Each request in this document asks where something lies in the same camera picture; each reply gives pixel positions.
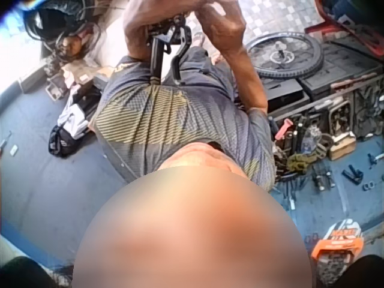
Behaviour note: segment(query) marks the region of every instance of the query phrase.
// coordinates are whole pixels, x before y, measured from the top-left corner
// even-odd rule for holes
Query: red tool
[[[275,135],[275,139],[277,141],[281,140],[284,137],[284,135],[286,134],[289,127],[291,127],[292,125],[293,125],[293,122],[290,119],[288,119],[288,118],[285,119],[284,125],[281,126],[279,132]]]

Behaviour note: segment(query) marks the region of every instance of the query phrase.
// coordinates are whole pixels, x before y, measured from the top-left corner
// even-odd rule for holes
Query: tire
[[[314,75],[318,72],[324,63],[324,53],[323,48],[320,43],[313,37],[298,32],[278,32],[268,34],[259,38],[256,38],[249,42],[246,45],[247,52],[250,53],[251,49],[255,46],[263,44],[267,41],[277,40],[280,38],[294,38],[297,40],[304,41],[308,43],[313,48],[313,58],[308,63],[308,65],[304,68],[299,69],[285,69],[285,70],[276,70],[276,69],[268,69],[262,67],[255,67],[260,77],[271,78],[271,79],[294,79],[294,78],[304,78]]]

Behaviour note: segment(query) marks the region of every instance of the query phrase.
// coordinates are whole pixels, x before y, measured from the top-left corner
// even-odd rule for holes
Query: bicycle brake lever
[[[180,27],[180,41],[180,48],[171,62],[173,80],[178,86],[184,84],[180,75],[180,61],[192,44],[192,31],[191,28],[186,25]]]

